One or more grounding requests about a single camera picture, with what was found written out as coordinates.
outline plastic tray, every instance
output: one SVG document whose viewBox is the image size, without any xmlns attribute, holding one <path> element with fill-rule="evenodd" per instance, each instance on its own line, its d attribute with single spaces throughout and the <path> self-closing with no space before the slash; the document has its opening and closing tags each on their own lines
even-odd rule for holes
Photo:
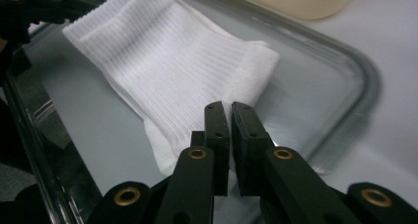
<svg viewBox="0 0 418 224">
<path fill-rule="evenodd" d="M 319 173 L 331 171 L 377 95 L 373 64 L 343 43 L 242 0 L 184 1 L 233 35 L 267 41 L 282 55 L 255 109 L 277 145 L 298 150 Z M 163 176 L 142 120 L 61 29 L 47 27 L 25 47 L 34 67 L 11 79 L 6 91 L 23 119 L 21 131 L 51 218 L 82 223 L 98 196 L 68 191 L 71 185 L 60 178 L 65 173 L 57 173 L 56 161 L 45 156 L 50 144 L 65 150 L 72 140 L 102 194 L 126 181 L 152 186 Z M 242 201 L 234 190 L 215 223 L 258 223 L 255 203 Z"/>
</svg>

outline white cloth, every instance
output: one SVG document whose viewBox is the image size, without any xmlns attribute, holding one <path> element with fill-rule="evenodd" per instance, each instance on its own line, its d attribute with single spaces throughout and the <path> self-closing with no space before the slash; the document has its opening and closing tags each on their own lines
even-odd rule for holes
<svg viewBox="0 0 418 224">
<path fill-rule="evenodd" d="M 179 0 L 108 0 L 63 33 L 144 119 L 157 164 L 170 175 L 204 107 L 253 105 L 279 54 L 223 31 Z"/>
</svg>

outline transparent container lid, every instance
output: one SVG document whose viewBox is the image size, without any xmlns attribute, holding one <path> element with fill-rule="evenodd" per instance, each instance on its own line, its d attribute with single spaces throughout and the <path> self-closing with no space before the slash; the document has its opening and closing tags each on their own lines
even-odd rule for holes
<svg viewBox="0 0 418 224">
<path fill-rule="evenodd" d="M 244 0 L 184 1 L 234 36 L 264 40 L 281 54 L 255 109 L 277 145 L 299 151 L 319 173 L 330 172 L 378 94 L 373 64 L 341 42 Z M 33 67 L 10 78 L 5 91 L 51 218 L 82 223 L 99 200 L 91 184 L 105 194 L 126 181 L 153 186 L 163 176 L 142 119 L 61 30 L 49 26 L 34 36 L 24 47 Z M 62 172 L 68 168 L 51 154 L 58 147 L 60 156 L 65 150 L 78 156 L 68 146 L 75 146 L 93 178 L 77 183 L 90 187 L 86 190 L 72 189 L 74 184 L 60 178 L 69 176 Z M 257 210 L 256 199 L 242 201 L 233 190 L 215 213 L 215 223 L 262 220 Z"/>
</svg>

